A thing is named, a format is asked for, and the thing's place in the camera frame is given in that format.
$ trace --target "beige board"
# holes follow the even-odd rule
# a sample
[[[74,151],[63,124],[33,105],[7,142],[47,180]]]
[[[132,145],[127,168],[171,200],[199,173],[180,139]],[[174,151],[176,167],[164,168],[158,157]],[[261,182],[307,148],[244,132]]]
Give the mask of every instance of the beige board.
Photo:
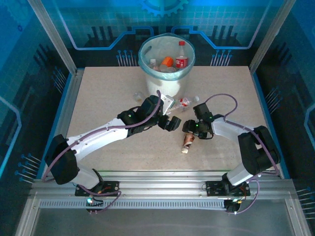
[[[132,95],[147,95],[144,72],[139,67],[86,67],[69,126],[68,137],[95,129],[137,106]],[[230,120],[257,127],[266,125],[246,66],[195,66],[186,89],[187,96],[198,95],[200,103],[216,93],[236,97],[238,109]],[[226,114],[234,101],[225,96],[207,103],[215,114]],[[155,126],[146,132],[100,148],[80,163],[97,170],[231,170],[241,162],[237,144],[224,137],[195,139],[188,154],[181,153],[182,126],[195,119],[190,109],[178,115],[180,127],[168,132]]]

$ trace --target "enclosure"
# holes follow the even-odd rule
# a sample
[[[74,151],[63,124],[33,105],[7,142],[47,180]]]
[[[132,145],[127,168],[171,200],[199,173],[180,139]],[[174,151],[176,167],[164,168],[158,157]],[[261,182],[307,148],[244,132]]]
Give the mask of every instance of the enclosure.
[[[1,235],[314,233],[314,9],[306,0],[0,1]],[[83,134],[139,106],[133,94],[149,94],[138,52],[163,33],[194,47],[185,96],[203,102],[231,94],[238,109],[229,118],[268,127],[283,182],[263,176],[257,202],[234,218],[196,207],[207,200],[203,182],[242,159],[239,145],[221,136],[196,140],[182,154],[182,125],[195,119],[190,109],[178,114],[175,131],[155,126],[80,161],[119,181],[123,193],[121,206],[89,224],[85,206],[71,205],[75,186],[41,182],[44,157],[56,135]],[[234,102],[217,97],[208,107],[226,114]]]

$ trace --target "red label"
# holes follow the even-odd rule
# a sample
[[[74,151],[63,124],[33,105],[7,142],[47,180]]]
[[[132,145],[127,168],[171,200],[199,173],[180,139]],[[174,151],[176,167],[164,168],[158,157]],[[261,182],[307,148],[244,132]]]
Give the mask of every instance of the red label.
[[[187,98],[182,98],[182,99],[179,99],[180,103],[182,104],[183,107],[186,107],[189,105],[189,101]]]
[[[185,68],[187,66],[188,59],[176,59],[176,67],[177,68]]]

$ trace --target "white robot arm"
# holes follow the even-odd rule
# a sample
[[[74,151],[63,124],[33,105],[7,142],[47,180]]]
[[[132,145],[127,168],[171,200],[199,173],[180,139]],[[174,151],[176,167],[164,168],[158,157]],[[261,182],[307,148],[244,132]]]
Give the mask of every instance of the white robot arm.
[[[123,111],[117,118],[87,133],[68,139],[62,135],[55,136],[45,156],[49,166],[45,174],[50,170],[57,184],[73,182],[92,192],[102,192],[103,180],[98,172],[78,162],[91,152],[114,141],[141,133],[145,128],[158,125],[168,131],[177,129],[181,120],[177,117],[168,120],[168,116],[165,115],[174,99],[159,95],[159,97],[151,95],[140,107]]]
[[[243,125],[236,125],[234,122],[224,120],[222,115],[212,115],[205,103],[195,106],[193,110],[197,121],[186,121],[183,126],[184,132],[191,132],[200,139],[211,139],[213,135],[220,135],[238,143],[240,146],[242,163],[222,177],[230,190],[272,166],[263,148],[257,149],[256,145],[260,143],[249,132],[250,130],[258,135],[264,143],[274,162],[276,164],[280,162],[280,154],[266,127],[246,126],[246,129],[244,129],[245,126]]]

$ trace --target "trash bin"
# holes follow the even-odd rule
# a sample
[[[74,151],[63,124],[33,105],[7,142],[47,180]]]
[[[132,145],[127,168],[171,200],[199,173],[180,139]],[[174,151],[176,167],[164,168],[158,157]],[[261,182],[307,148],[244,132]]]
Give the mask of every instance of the trash bin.
[[[160,65],[165,57],[174,59],[179,53],[179,41],[185,41],[185,56],[188,57],[188,65],[174,73],[162,73],[151,69],[148,64],[150,59],[156,59]],[[195,63],[195,50],[193,45],[182,37],[172,33],[164,33],[146,40],[139,50],[139,66],[145,72],[149,95],[156,95],[160,90],[164,95],[170,95],[175,99],[183,98],[189,72]]]

